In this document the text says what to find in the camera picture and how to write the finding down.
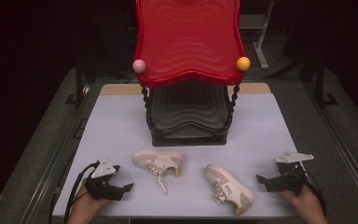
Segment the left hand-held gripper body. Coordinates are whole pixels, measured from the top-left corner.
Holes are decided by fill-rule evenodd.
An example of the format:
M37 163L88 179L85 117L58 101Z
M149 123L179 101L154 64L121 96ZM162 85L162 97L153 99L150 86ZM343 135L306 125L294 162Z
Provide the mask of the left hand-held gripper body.
M111 177L118 169L119 167L114 166L108 158L98 161L95 170L89 175L85 184L86 190L93 199L121 200L125 190L109 184Z

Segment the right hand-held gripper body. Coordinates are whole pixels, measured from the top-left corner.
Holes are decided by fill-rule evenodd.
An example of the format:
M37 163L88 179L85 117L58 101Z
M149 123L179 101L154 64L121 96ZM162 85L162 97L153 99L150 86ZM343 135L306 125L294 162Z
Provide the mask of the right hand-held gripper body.
M313 160L311 154L285 151L275 159L280 176L264 180L264 185L268 192L291 190L298 195L305 185L308 177L302 166L303 161Z

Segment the grey metal stand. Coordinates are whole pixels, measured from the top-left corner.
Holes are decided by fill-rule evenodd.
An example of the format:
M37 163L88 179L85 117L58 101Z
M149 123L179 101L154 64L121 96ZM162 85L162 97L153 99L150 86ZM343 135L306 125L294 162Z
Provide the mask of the grey metal stand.
M266 10L263 13L245 12L240 14L240 29L257 31L259 33L257 40L253 42L253 48L262 70L269 69L269 64L262 50L262 46L267 34L269 20L274 4L275 0L267 0Z

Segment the person's right hand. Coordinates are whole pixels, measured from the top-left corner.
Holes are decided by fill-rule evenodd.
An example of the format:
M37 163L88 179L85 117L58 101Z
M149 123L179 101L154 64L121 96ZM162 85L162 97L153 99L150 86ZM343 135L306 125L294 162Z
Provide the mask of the person's right hand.
M289 202L300 216L324 212L319 199L307 185L297 195L288 190L278 191L277 194Z

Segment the dark metal stand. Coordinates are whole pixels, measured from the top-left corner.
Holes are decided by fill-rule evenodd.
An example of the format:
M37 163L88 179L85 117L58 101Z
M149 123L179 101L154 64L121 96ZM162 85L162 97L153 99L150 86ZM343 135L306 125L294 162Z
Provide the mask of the dark metal stand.
M334 95L324 92L324 61L322 58L317 60L315 76L315 99L318 105L322 108L327 105L337 105Z
M85 77L85 58L80 57L75 66L75 76L76 76L76 92L70 94L66 100L67 105L73 105L75 108L79 108L87 94L88 83Z

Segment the person's left hand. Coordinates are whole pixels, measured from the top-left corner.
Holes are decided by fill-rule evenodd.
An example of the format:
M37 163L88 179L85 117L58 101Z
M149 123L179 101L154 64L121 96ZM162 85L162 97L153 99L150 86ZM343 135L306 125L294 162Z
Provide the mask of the person's left hand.
M83 180L81 187L76 194L76 200L72 205L72 209L69 217L87 216L87 217L91 217L93 220L99 214L99 212L103 210L112 201L106 199L101 199L101 200L93 199L89 195L87 189L85 188L85 183L86 180Z

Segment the beige sneaker yellow heel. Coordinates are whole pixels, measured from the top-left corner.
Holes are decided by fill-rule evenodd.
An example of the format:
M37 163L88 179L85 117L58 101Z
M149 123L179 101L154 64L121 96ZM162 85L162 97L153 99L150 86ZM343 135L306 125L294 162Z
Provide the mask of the beige sneaker yellow heel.
M146 169L151 175L158 178L158 184L165 194L168 191L162 182L162 177L165 175L179 176L182 172L184 161L183 154L178 151L144 149L132 156L132 162L136 166Z
M208 164L204 173L212 185L213 199L230 205L237 216L241 216L255 202L254 194L221 166Z

